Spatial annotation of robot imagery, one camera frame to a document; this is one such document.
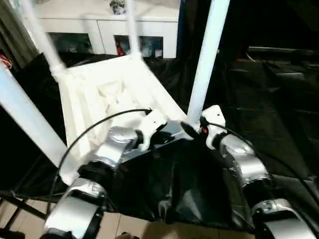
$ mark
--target metal rod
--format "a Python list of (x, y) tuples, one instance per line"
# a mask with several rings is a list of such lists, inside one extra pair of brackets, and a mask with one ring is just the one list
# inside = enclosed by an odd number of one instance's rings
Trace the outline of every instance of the metal rod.
[(5, 230), (9, 230), (9, 229), (11, 228), (11, 226), (12, 226), (12, 224), (14, 223), (15, 219), (17, 218), (17, 216), (19, 216), (21, 210), (22, 210), (22, 209), (19, 208), (19, 207), (15, 210), (15, 212), (13, 213), (13, 215), (11, 216), (11, 218), (9, 219), (9, 221), (6, 223), (6, 225), (5, 225), (5, 227), (4, 227)]
[(37, 46), (41, 51), (43, 51), (45, 58), (48, 61), (51, 74), (56, 76), (59, 74), (59, 72), (65, 70), (65, 66), (58, 56), (51, 39), (44, 32), (39, 20), (35, 16), (31, 0), (21, 0), (20, 4), (23, 12), (25, 13), (27, 25), (32, 32), (32, 36), (34, 37)]
[[(58, 167), (66, 146), (41, 112), (36, 108), (10, 72), (0, 64), (0, 104)], [(70, 184), (76, 176), (77, 161), (71, 156), (65, 161), (63, 181)]]
[(141, 57), (140, 53), (140, 45), (137, 34), (136, 22), (135, 22), (135, 5), (134, 0), (126, 0), (127, 5), (127, 18), (128, 18), (128, 26), (129, 26), (129, 41), (130, 41), (130, 49), (131, 54), (133, 56)]
[(40, 212), (39, 210), (35, 209), (34, 207), (29, 206), (28, 204), (24, 203), (23, 201), (20, 201), (17, 198), (11, 197), (11, 196), (1, 196), (6, 201), (10, 202), (11, 204), (16, 205), (17, 207), (21, 208), (22, 210), (27, 211), (28, 213), (31, 213), (39, 218), (42, 218), (45, 220), (46, 215), (43, 212)]
[(212, 0), (198, 60), (193, 90), (186, 121), (198, 123), (202, 114), (210, 76), (213, 71), (220, 37), (223, 31), (230, 0)]

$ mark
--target black fabric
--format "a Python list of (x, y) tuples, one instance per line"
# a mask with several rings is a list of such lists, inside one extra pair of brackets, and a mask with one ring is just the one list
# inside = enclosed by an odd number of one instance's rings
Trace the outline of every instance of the black fabric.
[[(82, 54), (61, 57), (68, 66), (109, 58)], [(193, 83), (190, 65), (194, 63), (182, 59), (145, 61), (186, 112)], [(65, 140), (58, 85), (43, 56), (16, 78)], [(318, 194), (318, 85), (316, 69), (253, 62), (226, 64), (218, 58), (204, 107), (221, 105), (228, 127), (253, 142), (258, 150), (288, 163)], [(5, 160), (2, 164), (5, 170), (0, 174), (0, 193), (12, 194), (14, 190), (21, 198), (48, 200), (55, 167), (9, 116), (2, 114), (7, 118), (3, 132), (8, 137), (14, 135), (3, 149), (14, 152), (16, 161)], [(28, 151), (17, 150), (17, 144), (12, 144), (16, 139), (27, 145)], [(202, 142), (180, 140), (126, 162), (116, 174), (107, 210), (150, 221), (251, 231), (247, 224), (251, 223), (249, 210), (238, 182), (223, 168), (219, 157)], [(282, 186), (283, 194), (305, 217), (318, 221), (318, 208), (298, 180), (273, 160), (263, 155), (262, 160)], [(60, 181), (54, 201), (65, 188)]]

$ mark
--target floor tile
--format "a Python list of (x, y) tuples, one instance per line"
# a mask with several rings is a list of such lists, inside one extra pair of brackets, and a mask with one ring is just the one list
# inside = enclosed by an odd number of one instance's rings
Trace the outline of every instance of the floor tile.
[[(45, 211), (46, 203), (44, 202), (29, 200), (27, 204), (33, 206), (39, 211)], [(26, 239), (39, 239), (43, 234), (44, 220), (26, 211), (21, 211), (21, 214), (17, 218), (17, 221), (20, 219), (21, 216), (23, 216), (23, 222), (21, 223), (17, 231), (24, 233)]]
[(141, 239), (218, 239), (218, 230), (195, 225), (176, 223), (166, 225), (121, 216), (117, 235), (130, 233)]
[(104, 213), (97, 239), (114, 239), (120, 222), (118, 213)]
[(219, 239), (255, 239), (255, 236), (248, 233), (219, 230)]
[(0, 207), (0, 227), (4, 228), (17, 207), (9, 202), (3, 202)]
[(127, 232), (141, 238), (147, 224), (149, 224), (148, 221), (121, 215), (117, 236)]

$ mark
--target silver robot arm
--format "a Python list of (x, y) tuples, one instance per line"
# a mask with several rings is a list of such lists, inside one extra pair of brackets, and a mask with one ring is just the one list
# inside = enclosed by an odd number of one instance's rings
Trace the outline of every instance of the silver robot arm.
[[(212, 122), (209, 114), (204, 122)], [(315, 239), (307, 223), (278, 191), (250, 145), (226, 130), (204, 123), (206, 145), (216, 148), (239, 180), (251, 209), (257, 239)]]
[(115, 169), (127, 152), (148, 150), (152, 135), (165, 124), (163, 115), (152, 111), (137, 129), (112, 127), (105, 141), (86, 155), (79, 177), (46, 219), (41, 238), (95, 238)]

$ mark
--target cable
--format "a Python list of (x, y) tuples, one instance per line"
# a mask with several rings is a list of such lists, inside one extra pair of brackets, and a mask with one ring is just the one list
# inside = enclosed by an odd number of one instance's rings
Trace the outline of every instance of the cable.
[[(219, 128), (222, 128), (222, 129), (232, 133), (233, 135), (237, 136), (242, 141), (244, 141), (246, 144), (248, 144), (253, 149), (253, 151), (256, 153), (256, 155), (259, 157), (259, 153), (258, 153), (257, 149), (254, 147), (254, 145), (251, 142), (249, 142), (248, 140), (246, 140), (240, 134), (238, 134), (235, 131), (233, 131), (233, 130), (225, 127), (225, 126), (222, 126), (220, 124), (208, 122), (206, 119), (205, 119), (205, 123), (211, 124), (211, 125), (219, 127)], [(299, 180), (299, 182), (304, 186), (304, 188), (308, 191), (308, 193), (310, 194), (310, 196), (312, 197), (312, 199), (314, 200), (316, 205), (319, 207), (319, 199), (318, 199), (318, 197), (315, 195), (315, 193), (312, 191), (312, 189), (308, 186), (308, 184), (304, 181), (304, 179), (302, 179), (301, 176), (291, 166), (289, 166), (284, 161), (278, 159), (277, 157), (275, 157), (275, 156), (273, 156), (273, 155), (271, 155), (269, 153), (266, 153), (266, 152), (263, 152), (263, 151), (261, 151), (261, 153), (264, 154), (265, 156), (269, 157), (273, 161), (276, 161), (279, 164), (281, 164), (282, 166), (286, 167), (293, 174), (293, 176), (295, 176)]]
[(253, 61), (253, 62), (256, 62), (249, 54), (248, 52), (246, 52), (246, 56), (248, 57), (249, 60)]
[(93, 129), (94, 127), (100, 125), (101, 123), (107, 121), (107, 120), (110, 120), (116, 116), (119, 116), (119, 115), (123, 115), (123, 114), (126, 114), (126, 113), (131, 113), (131, 112), (145, 112), (147, 115), (151, 112), (152, 110), (151, 109), (136, 109), (136, 110), (128, 110), (128, 111), (122, 111), (122, 112), (119, 112), (119, 113), (116, 113), (116, 114), (113, 114), (111, 116), (108, 116), (98, 122), (96, 122), (95, 124), (91, 125), (90, 127), (88, 127), (85, 131), (83, 131), (72, 143), (71, 145), (68, 147), (68, 149), (65, 151), (65, 153), (63, 154), (62, 158), (61, 158), (61, 161), (59, 163), (59, 166), (56, 170), (56, 173), (55, 173), (55, 176), (54, 176), (54, 179), (53, 179), (53, 182), (52, 182), (52, 186), (51, 186), (51, 189), (50, 189), (50, 193), (49, 193), (49, 200), (48, 200), (48, 204), (47, 204), (47, 207), (46, 207), (46, 214), (47, 216), (49, 216), (50, 214), (50, 211), (51, 211), (51, 201), (52, 201), (52, 197), (53, 197), (53, 192), (54, 192), (54, 188), (55, 188), (55, 184), (58, 180), (58, 177), (59, 177), (59, 172), (62, 168), (62, 165), (66, 159), (66, 156), (69, 154), (69, 152), (71, 151), (71, 149), (73, 148), (73, 146), (87, 133), (89, 132), (91, 129)]

